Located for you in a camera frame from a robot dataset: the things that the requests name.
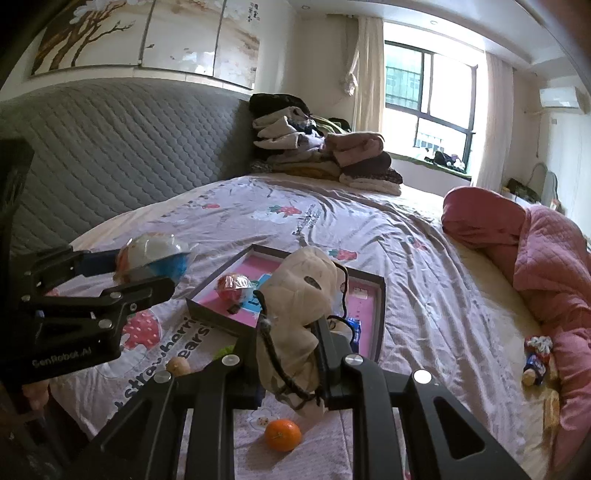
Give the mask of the brown walnut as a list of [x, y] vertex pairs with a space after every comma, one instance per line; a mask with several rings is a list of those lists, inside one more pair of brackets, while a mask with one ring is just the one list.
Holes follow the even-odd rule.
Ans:
[[188, 375], [192, 372], [188, 360], [180, 356], [173, 357], [167, 362], [166, 371], [175, 378]]

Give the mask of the blue white egg toy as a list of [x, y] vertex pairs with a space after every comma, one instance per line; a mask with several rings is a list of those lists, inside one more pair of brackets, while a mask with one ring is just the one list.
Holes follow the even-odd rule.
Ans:
[[178, 284], [195, 254], [174, 234], [144, 233], [119, 250], [113, 279], [119, 284], [166, 277]]

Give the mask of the orange tangerine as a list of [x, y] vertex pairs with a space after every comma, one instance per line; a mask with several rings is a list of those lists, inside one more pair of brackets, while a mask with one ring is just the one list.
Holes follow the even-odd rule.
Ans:
[[289, 419], [277, 419], [270, 422], [264, 431], [264, 442], [271, 450], [287, 453], [301, 444], [303, 434], [297, 424]]

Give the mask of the cream cloth drawstring pouch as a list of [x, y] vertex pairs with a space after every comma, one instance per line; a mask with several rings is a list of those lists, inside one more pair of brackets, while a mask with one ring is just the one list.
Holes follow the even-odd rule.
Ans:
[[318, 421], [325, 402], [311, 324], [335, 312], [346, 273], [317, 247], [291, 253], [270, 278], [253, 292], [260, 312], [256, 325], [259, 381], [267, 392], [297, 415]]

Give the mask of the red wrapped egg toy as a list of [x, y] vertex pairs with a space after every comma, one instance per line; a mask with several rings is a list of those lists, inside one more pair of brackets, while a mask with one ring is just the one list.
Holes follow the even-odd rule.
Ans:
[[224, 302], [232, 305], [240, 305], [252, 295], [256, 285], [240, 273], [230, 273], [220, 276], [215, 285], [217, 296]]

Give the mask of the dark tray with pink liner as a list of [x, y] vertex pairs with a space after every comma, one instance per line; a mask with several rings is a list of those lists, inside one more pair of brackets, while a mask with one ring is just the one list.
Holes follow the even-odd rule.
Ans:
[[211, 274], [187, 300], [191, 316], [236, 337], [256, 330], [266, 311], [274, 340], [314, 348], [304, 328], [325, 317], [352, 342], [353, 352], [377, 362], [384, 324], [386, 284], [350, 270], [318, 248], [293, 254], [252, 245]]

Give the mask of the small toys by blanket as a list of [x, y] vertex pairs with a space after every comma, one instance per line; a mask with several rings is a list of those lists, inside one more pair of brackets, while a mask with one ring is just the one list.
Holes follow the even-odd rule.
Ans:
[[539, 386], [550, 366], [553, 341], [549, 336], [530, 336], [524, 340], [526, 362], [522, 371], [522, 384]]

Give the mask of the blue tissue packet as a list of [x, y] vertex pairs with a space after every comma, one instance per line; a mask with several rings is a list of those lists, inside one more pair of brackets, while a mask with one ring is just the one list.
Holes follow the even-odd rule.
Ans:
[[345, 323], [349, 328], [349, 346], [351, 346], [353, 353], [359, 353], [362, 337], [362, 322], [359, 319], [347, 317]]

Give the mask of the grey quilted headboard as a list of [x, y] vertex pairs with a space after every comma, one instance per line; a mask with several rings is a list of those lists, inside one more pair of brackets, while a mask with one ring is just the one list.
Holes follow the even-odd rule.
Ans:
[[11, 252], [65, 245], [121, 213], [242, 176], [249, 98], [160, 79], [81, 80], [1, 104], [1, 136], [34, 157]]

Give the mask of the pink quilted blanket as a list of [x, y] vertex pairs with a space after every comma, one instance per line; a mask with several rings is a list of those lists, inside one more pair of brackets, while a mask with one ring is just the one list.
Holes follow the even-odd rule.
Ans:
[[460, 187], [442, 225], [480, 250], [522, 296], [553, 341], [561, 411], [553, 466], [563, 470], [590, 438], [590, 253], [579, 227], [543, 205], [524, 208], [489, 190]]

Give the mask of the pile of folded clothes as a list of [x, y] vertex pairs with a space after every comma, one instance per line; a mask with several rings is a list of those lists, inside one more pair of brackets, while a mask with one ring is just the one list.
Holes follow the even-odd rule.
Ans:
[[304, 101], [290, 94], [252, 95], [249, 113], [252, 173], [283, 173], [401, 194], [403, 177], [391, 167], [381, 134], [353, 132], [345, 120], [315, 116]]

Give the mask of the items on window sill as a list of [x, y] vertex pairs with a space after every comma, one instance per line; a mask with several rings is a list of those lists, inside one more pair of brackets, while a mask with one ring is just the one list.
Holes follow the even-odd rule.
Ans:
[[450, 170], [459, 172], [466, 170], [466, 164], [462, 159], [455, 154], [449, 155], [441, 150], [436, 150], [432, 158], [426, 157], [425, 160]]

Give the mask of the right sheer curtain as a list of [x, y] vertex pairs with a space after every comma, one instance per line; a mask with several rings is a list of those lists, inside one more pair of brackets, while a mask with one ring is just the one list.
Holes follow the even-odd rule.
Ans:
[[514, 126], [514, 69], [486, 53], [487, 112], [482, 158], [474, 185], [498, 192], [509, 157]]

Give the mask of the left beige curtain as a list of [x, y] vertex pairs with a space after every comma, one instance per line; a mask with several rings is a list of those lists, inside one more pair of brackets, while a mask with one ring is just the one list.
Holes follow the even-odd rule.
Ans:
[[353, 125], [358, 131], [379, 132], [386, 106], [384, 20], [346, 17], [345, 48], [341, 88], [353, 99]]

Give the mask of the white air conditioner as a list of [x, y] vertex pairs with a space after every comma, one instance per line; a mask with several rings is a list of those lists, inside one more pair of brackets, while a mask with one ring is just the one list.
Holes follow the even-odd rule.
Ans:
[[539, 97], [543, 109], [587, 112], [584, 95], [575, 86], [542, 88]]

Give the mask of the blossom tree wall painting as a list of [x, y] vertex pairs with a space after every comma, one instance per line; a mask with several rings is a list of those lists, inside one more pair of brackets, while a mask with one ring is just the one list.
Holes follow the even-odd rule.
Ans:
[[45, 29], [31, 73], [136, 66], [252, 89], [259, 20], [256, 1], [71, 1]]

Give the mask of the window with dark frame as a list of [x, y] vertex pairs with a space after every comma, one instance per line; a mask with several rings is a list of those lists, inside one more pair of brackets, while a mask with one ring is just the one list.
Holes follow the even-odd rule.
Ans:
[[422, 161], [436, 150], [455, 154], [466, 170], [442, 168], [466, 176], [475, 136], [478, 65], [391, 40], [385, 42], [385, 60], [383, 131], [392, 149]]

